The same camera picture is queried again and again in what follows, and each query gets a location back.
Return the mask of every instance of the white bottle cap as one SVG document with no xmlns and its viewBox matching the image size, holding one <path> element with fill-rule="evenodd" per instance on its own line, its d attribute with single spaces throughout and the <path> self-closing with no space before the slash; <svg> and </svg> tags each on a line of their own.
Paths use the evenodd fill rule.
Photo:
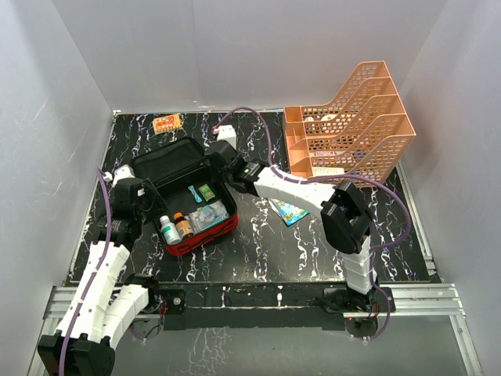
<svg viewBox="0 0 501 376">
<path fill-rule="evenodd" d="M 162 215 L 162 216 L 160 217 L 160 224 L 161 224 L 162 226 L 165 226 L 165 225 L 167 225 L 167 224 L 168 224 L 168 223 L 170 223 L 170 222 L 171 222 L 171 220 L 169 219 L 169 217 L 168 217 L 168 216 L 166 216 L 166 215 Z"/>
</svg>

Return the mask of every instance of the marble tabletop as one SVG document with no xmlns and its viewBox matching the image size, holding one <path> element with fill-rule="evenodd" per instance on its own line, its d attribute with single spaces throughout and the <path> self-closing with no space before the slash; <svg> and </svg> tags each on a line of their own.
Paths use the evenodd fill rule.
<svg viewBox="0 0 501 376">
<path fill-rule="evenodd" d="M 215 141 L 211 127 L 223 113 L 181 114 L 182 128 L 155 135 L 152 120 L 163 114 L 118 115 L 113 124 L 103 170 L 112 172 L 133 157 L 155 150 L 169 142 L 190 136 L 204 147 Z M 274 142 L 275 161 L 288 169 L 283 140 L 281 112 L 263 112 Z M 249 113 L 235 114 L 230 124 L 237 127 L 237 149 L 247 159 L 266 159 L 267 144 L 262 124 Z M 404 197 L 396 169 L 386 185 Z M 287 227 L 270 208 L 268 200 L 237 193 L 230 189 L 238 206 L 239 225 L 231 233 L 211 244 L 174 257 L 161 244 L 153 224 L 143 227 L 131 257 L 121 271 L 121 280 L 130 273 L 157 276 L 160 282 L 298 282 L 342 281 L 342 258 L 323 234 L 322 223 L 308 215 Z M 373 244 L 394 240 L 404 229 L 404 217 L 394 201 L 376 188 L 362 190 L 376 213 L 371 229 Z M 77 283 L 82 276 L 92 239 L 92 224 L 103 212 L 99 189 L 92 198 L 90 212 L 80 246 L 67 277 L 66 285 Z M 428 282 L 427 267 L 413 228 L 411 235 L 396 248 L 378 251 L 376 270 L 382 281 Z"/>
</svg>

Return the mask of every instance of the blue and white packet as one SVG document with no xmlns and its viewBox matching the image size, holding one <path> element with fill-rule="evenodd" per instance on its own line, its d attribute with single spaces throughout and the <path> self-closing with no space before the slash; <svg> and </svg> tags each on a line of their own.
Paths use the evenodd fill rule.
<svg viewBox="0 0 501 376">
<path fill-rule="evenodd" d="M 309 214 L 308 211 L 288 204 L 287 202 L 276 200 L 274 198 L 270 198 L 268 201 L 272 210 L 278 214 L 288 226 L 295 224 L 299 219 Z"/>
</svg>

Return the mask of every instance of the orange plastic basket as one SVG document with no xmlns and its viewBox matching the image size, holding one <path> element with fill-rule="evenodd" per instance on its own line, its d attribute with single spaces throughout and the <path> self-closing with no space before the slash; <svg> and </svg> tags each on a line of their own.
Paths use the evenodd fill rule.
<svg viewBox="0 0 501 376">
<path fill-rule="evenodd" d="M 360 63 L 326 105 L 285 107 L 283 127 L 292 174 L 309 178 L 332 171 L 381 183 L 416 135 L 382 61 Z"/>
</svg>

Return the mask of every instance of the robotic arm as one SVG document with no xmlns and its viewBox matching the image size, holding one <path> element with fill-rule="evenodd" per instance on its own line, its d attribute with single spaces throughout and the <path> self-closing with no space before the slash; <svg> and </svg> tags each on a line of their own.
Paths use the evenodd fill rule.
<svg viewBox="0 0 501 376">
<path fill-rule="evenodd" d="M 343 303 L 351 310 L 356 307 L 369 310 L 375 301 L 369 275 L 372 273 L 373 279 L 377 278 L 376 272 L 369 269 L 369 225 L 373 215 L 360 190 L 348 181 L 337 188 L 321 183 L 287 182 L 261 161 L 245 161 L 230 144 L 231 132 L 229 136 L 229 141 L 220 139 L 206 150 L 212 179 L 227 183 L 241 193 L 288 202 L 321 219 L 327 241 L 343 254 L 348 286 Z M 70 309 L 56 333 L 43 335 L 38 343 L 38 353 L 51 375 L 59 374 L 62 353 L 66 354 L 66 376 L 110 375 L 114 350 L 125 331 L 141 311 L 158 303 L 157 282 L 150 276 L 132 275 L 110 304 L 119 273 L 141 234 L 142 225 L 166 209 L 154 185 L 134 177 L 127 165 L 116 170 L 113 186 L 111 242 L 106 257 L 98 270 L 107 229 L 103 217 L 97 222 L 96 241 L 90 247 L 88 265 Z M 78 305 L 81 308 L 72 327 Z M 64 348 L 68 336 L 67 348 Z"/>
</svg>

